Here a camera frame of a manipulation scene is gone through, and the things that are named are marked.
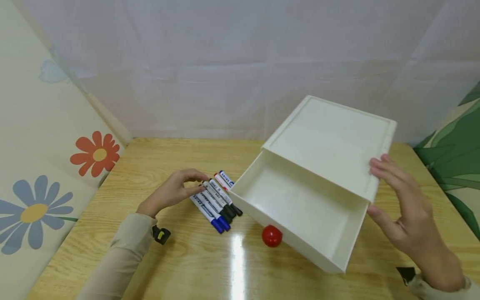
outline small red ball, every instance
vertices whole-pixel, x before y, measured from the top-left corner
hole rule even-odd
[[[275,226],[268,225],[262,231],[262,239],[268,247],[276,247],[282,242],[282,233]]]

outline wrist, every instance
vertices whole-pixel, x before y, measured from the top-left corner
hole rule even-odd
[[[428,251],[422,257],[413,259],[422,276],[432,288],[455,292],[465,286],[465,277],[457,256],[446,245]]]
[[[163,209],[153,201],[149,201],[148,198],[142,201],[137,208],[136,213],[146,215],[155,219],[156,215]]]

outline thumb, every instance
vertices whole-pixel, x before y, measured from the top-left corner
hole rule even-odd
[[[367,209],[367,214],[375,223],[377,223],[378,227],[380,227],[387,238],[395,239],[395,236],[399,234],[396,224],[390,219],[387,213],[380,208],[375,205],[370,205]]]
[[[185,188],[185,194],[187,195],[187,198],[203,191],[205,191],[205,187],[203,185],[194,186],[192,188]]]

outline red marker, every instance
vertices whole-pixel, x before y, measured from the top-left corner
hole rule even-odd
[[[223,178],[218,175],[217,173],[215,173],[213,175],[213,177],[216,179],[216,181],[222,186],[222,188],[225,190],[225,191],[228,191],[230,190],[230,186],[225,182],[225,180],[223,180]]]

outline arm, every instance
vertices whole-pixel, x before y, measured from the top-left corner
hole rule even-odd
[[[183,185],[187,181],[203,180],[208,180],[208,176],[195,169],[175,171],[140,203],[137,212],[128,215],[120,224],[109,251],[85,283],[77,300],[121,299],[154,240],[152,227],[156,224],[155,216],[163,208],[203,192],[204,186],[185,188]]]
[[[401,217],[393,222],[378,207],[371,205],[367,213],[390,242],[408,255],[419,267],[408,285],[410,291],[425,300],[474,299],[479,288],[463,275],[457,256],[442,240],[433,219],[432,204],[415,179],[400,169],[388,156],[370,161],[370,172],[385,180],[396,192]]]

